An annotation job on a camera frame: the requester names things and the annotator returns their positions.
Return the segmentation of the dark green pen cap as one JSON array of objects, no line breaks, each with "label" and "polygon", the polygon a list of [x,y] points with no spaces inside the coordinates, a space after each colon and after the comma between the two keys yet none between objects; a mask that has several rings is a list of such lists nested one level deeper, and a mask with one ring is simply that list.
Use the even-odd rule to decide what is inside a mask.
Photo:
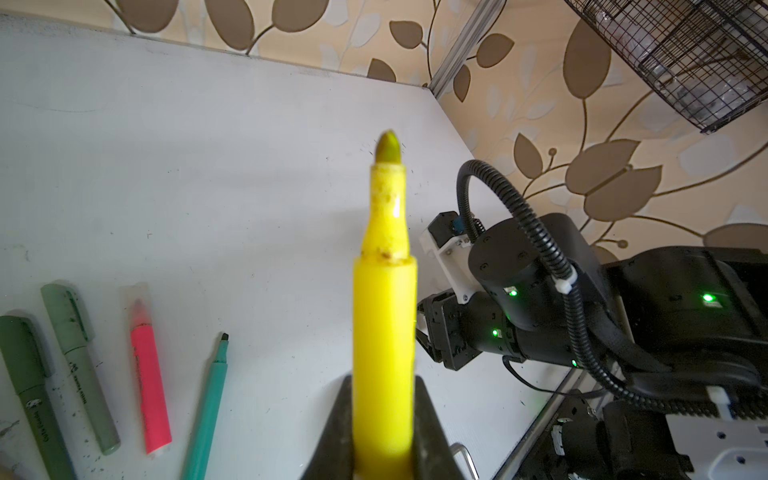
[{"label": "dark green pen cap", "polygon": [[42,387],[52,375],[37,329],[26,317],[1,317],[1,353],[17,395]]}]

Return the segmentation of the light green pen cap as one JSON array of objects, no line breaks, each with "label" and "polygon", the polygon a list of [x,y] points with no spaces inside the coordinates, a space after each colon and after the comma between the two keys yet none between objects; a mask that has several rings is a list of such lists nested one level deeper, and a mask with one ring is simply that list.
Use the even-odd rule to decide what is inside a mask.
[{"label": "light green pen cap", "polygon": [[87,326],[77,292],[59,283],[43,285],[40,292],[62,353],[67,355],[86,347],[93,334]]}]

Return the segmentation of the clear pen cap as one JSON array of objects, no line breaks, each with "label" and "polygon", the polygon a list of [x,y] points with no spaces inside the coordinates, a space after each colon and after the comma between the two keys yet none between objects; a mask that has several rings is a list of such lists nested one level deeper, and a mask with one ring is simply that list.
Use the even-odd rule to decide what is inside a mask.
[{"label": "clear pen cap", "polygon": [[121,286],[118,295],[123,316],[130,330],[152,322],[149,285],[146,282]]}]

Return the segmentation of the olive green fineliner pen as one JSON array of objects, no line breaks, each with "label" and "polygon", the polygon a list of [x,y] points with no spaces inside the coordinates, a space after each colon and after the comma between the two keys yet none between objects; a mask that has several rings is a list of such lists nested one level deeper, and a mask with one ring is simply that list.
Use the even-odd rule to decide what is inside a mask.
[{"label": "olive green fineliner pen", "polygon": [[42,385],[18,394],[50,479],[76,480],[77,475],[50,400]]}]

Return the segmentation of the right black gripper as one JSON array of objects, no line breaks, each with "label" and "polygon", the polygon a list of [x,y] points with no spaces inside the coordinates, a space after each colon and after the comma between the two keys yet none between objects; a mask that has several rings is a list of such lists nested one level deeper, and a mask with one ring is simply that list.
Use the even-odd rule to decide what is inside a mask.
[{"label": "right black gripper", "polygon": [[418,343],[433,361],[449,370],[460,370],[483,352],[507,356],[517,363],[576,365],[566,330],[519,329],[484,292],[460,304],[452,290],[445,290],[421,300],[417,313],[426,323],[425,331],[416,332]]}]

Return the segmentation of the teal highlighter pen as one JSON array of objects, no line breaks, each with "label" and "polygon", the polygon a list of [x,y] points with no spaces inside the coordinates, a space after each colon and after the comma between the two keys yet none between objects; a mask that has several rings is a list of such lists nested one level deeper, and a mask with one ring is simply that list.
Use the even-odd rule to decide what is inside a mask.
[{"label": "teal highlighter pen", "polygon": [[198,415],[190,437],[181,476],[184,480],[203,480],[206,476],[228,371],[228,347],[229,334],[223,333],[210,363],[208,377],[202,390]]}]

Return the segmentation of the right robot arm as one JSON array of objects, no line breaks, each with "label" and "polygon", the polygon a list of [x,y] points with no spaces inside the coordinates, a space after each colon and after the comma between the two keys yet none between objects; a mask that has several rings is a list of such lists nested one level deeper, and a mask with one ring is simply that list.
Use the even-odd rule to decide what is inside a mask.
[{"label": "right robot arm", "polygon": [[464,163],[458,207],[422,237],[449,288],[416,338],[457,371],[482,353],[588,374],[511,459],[516,479],[763,479],[767,257],[668,246],[602,264],[564,214],[538,216],[493,166]]}]

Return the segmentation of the yellow highlighter pen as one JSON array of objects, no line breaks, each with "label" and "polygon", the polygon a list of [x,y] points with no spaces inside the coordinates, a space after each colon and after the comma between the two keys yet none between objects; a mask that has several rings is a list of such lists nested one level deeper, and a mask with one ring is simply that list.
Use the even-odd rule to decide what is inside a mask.
[{"label": "yellow highlighter pen", "polygon": [[369,219],[353,273],[352,438],[361,479],[412,476],[418,266],[407,170],[391,130],[370,169]]}]

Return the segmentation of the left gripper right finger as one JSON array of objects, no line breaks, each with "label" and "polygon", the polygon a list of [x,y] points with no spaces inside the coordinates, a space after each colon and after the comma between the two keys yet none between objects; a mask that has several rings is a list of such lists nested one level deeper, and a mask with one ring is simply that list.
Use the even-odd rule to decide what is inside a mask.
[{"label": "left gripper right finger", "polygon": [[413,429],[414,479],[464,478],[451,453],[426,384],[420,376],[415,377]]}]

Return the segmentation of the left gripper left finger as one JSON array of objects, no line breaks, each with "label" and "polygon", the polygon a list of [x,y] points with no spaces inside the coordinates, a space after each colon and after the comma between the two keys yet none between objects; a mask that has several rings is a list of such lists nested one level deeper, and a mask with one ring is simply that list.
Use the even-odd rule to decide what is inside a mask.
[{"label": "left gripper left finger", "polygon": [[320,435],[302,480],[352,480],[354,447],[352,440],[352,376],[347,375]]}]

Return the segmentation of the pink highlighter pen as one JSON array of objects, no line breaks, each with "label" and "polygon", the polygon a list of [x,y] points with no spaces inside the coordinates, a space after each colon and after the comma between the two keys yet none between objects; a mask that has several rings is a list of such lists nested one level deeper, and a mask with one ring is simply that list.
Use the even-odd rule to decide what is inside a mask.
[{"label": "pink highlighter pen", "polygon": [[172,433],[152,322],[130,331],[147,455],[172,443]]}]

